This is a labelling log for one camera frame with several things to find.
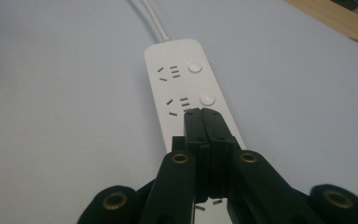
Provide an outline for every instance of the wooden board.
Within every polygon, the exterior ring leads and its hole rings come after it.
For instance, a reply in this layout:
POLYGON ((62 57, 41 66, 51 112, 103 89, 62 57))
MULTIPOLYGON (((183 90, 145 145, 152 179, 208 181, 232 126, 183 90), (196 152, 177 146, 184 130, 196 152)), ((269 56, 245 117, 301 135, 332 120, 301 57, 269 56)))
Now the wooden board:
POLYGON ((358 42, 358 15, 329 0, 285 0, 358 42))

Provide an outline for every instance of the white button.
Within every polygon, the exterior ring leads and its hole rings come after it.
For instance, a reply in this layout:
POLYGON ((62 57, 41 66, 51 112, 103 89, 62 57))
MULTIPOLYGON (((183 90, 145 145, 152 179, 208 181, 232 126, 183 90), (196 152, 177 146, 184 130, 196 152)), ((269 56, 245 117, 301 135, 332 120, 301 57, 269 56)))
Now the white button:
POLYGON ((199 62, 192 62, 188 65, 188 71, 191 73, 197 74, 202 70, 202 64, 199 62))
POLYGON ((200 97, 200 102, 206 106, 213 105, 215 100, 214 95, 210 92, 203 93, 200 97))

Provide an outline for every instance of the white power strip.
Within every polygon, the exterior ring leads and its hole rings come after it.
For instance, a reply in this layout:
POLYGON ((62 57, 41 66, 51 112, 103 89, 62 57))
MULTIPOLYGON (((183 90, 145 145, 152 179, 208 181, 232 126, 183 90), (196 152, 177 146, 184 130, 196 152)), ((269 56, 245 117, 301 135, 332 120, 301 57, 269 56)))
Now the white power strip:
POLYGON ((245 149, 199 42, 181 39, 153 45, 145 51, 145 61, 167 152, 172 150, 172 138, 184 135, 184 113, 197 107, 221 113, 245 149))

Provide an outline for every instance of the electrical outlet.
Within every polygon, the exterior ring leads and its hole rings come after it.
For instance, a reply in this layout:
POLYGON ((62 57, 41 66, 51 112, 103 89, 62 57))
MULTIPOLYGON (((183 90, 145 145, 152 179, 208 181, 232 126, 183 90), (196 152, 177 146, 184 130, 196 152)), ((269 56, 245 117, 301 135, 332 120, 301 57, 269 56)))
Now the electrical outlet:
POLYGON ((167 152, 172 137, 184 135, 184 113, 197 107, 219 111, 245 149, 199 42, 181 39, 153 45, 145 51, 145 61, 167 152))

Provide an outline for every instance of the white table surface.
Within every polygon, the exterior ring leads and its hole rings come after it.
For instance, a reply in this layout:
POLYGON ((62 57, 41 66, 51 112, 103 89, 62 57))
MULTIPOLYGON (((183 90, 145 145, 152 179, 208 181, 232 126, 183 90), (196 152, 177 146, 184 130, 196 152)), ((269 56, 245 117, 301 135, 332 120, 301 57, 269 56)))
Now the white table surface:
MULTIPOLYGON (((303 192, 358 195, 357 43, 283 1, 152 3, 203 46, 249 149, 303 192)), ((0 223, 76 223, 100 190, 156 176, 157 42, 138 0, 0 0, 0 223)))

